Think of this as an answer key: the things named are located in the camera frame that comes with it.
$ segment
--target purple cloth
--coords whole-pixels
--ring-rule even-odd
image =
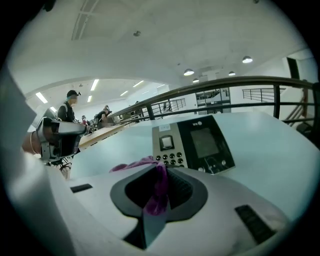
[[[154,184],[153,195],[143,208],[144,213],[148,213],[153,216],[164,213],[167,209],[168,204],[168,176],[167,168],[163,162],[158,162],[153,159],[152,156],[142,158],[140,161],[133,162],[130,164],[119,164],[110,170],[111,172],[127,170],[133,167],[142,166],[146,164],[157,164],[157,181]]]

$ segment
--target fluorescent light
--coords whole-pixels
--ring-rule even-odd
[[[141,80],[140,82],[138,82],[138,83],[136,83],[134,86],[132,86],[132,87],[136,87],[136,86],[138,86],[138,85],[140,85],[141,83],[143,83],[144,82],[144,80]]]
[[[56,113],[57,112],[57,110],[52,106],[52,107],[50,107],[50,109],[54,112],[54,113]]]
[[[98,82],[99,82],[99,79],[95,79],[95,80],[93,81],[93,84],[92,84],[92,86],[91,86],[91,91],[94,91],[94,90],[95,90]]]
[[[120,94],[120,96],[125,95],[128,91],[126,90],[124,93]]]
[[[250,63],[252,61],[253,61],[253,59],[249,56],[244,56],[242,59],[242,63]]]
[[[192,69],[190,69],[190,68],[187,68],[185,71],[184,71],[184,75],[185,76],[191,76],[191,75],[193,75],[195,72],[192,70]]]
[[[46,100],[46,98],[41,94],[41,92],[37,92],[35,94],[43,103],[47,103],[48,101]]]

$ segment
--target display screen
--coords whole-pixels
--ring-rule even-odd
[[[209,128],[191,131],[191,137],[198,158],[205,158],[219,153],[215,138]]]

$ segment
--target ceiling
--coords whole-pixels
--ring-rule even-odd
[[[268,0],[57,0],[21,32],[9,68],[28,97],[84,77],[187,86],[208,71],[239,76],[305,47]],[[195,74],[184,77],[187,68]],[[105,81],[116,98],[131,83]]]
[[[67,93],[69,90],[75,90],[80,92],[81,95],[78,97],[77,105],[92,106],[100,103],[107,103],[110,101],[121,101],[130,97],[137,90],[148,87],[151,83],[144,81],[143,83],[133,87],[139,80],[129,79],[100,79],[95,89],[91,91],[91,87],[94,80],[84,80],[79,82],[72,82],[60,86],[56,86],[47,90],[41,91],[41,94],[48,101],[47,107],[58,107],[66,101]],[[90,103],[88,103],[88,97],[92,96]],[[35,95],[32,94],[27,98],[27,104],[32,108],[36,109],[39,105],[43,105],[43,102]]]

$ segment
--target black cap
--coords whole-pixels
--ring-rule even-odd
[[[66,94],[67,97],[70,97],[72,95],[77,95],[78,96],[78,93],[75,91],[75,90],[70,90],[68,91],[68,93]]]

